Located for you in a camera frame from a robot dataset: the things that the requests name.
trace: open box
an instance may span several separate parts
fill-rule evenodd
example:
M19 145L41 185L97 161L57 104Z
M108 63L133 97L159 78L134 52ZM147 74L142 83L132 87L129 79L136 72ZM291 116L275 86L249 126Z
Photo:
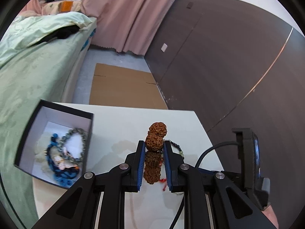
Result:
M49 168L45 158L45 150L50 144L53 133L58 134L57 141L59 141L70 129L82 128L86 141L79 173L73 179L77 180L86 172L92 125L92 113L40 100L22 134L14 165L32 177L61 188L68 188L54 179L54 172ZM64 146L74 158L79 158L83 147L82 137L75 133Z

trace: gray floor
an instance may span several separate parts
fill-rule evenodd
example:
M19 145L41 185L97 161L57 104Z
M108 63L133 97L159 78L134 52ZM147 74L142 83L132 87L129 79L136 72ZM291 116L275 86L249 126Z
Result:
M91 85L97 63L150 72L143 56L90 47L78 75L72 103L89 104Z

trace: gray beaded bracelet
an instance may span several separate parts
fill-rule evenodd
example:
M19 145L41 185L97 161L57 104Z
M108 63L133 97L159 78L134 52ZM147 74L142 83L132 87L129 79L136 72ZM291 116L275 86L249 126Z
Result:
M74 158L68 151L67 148L64 146L66 141L75 133L80 134L80 136L82 137L82 143L83 143L83 147L82 147L82 152L80 153L80 158ZM86 134L84 132L84 130L82 128L73 128L70 129L65 136L63 136L61 138L61 140L58 141L57 144L57 149L60 153L60 156L65 159L65 160L69 160L72 163L76 163L79 164L83 161L83 153L85 151L85 147L86 147Z

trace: white table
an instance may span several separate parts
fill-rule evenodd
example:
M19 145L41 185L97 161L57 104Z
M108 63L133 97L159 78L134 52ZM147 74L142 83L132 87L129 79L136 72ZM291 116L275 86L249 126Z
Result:
M135 152L138 141L145 140L149 126L164 122L167 126L165 139L179 144L185 163L195 166L198 157L211 147L211 142L195 112L95 106L84 104L63 105L94 113L93 132L88 152L87 171L101 174L125 161L127 154ZM200 167L223 170L215 151L210 152ZM161 178L165 177L164 166ZM125 228L169 228L182 195L162 191L163 183L149 185L142 181L138 193L125 194ZM33 191L39 218L66 191L33 178ZM183 228L184 212L175 228Z

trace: wall outlet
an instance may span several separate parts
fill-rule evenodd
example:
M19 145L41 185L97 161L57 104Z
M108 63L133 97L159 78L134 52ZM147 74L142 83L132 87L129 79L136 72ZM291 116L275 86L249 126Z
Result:
M163 46L161 47L161 51L165 52L166 48L167 48L167 44L164 43Z

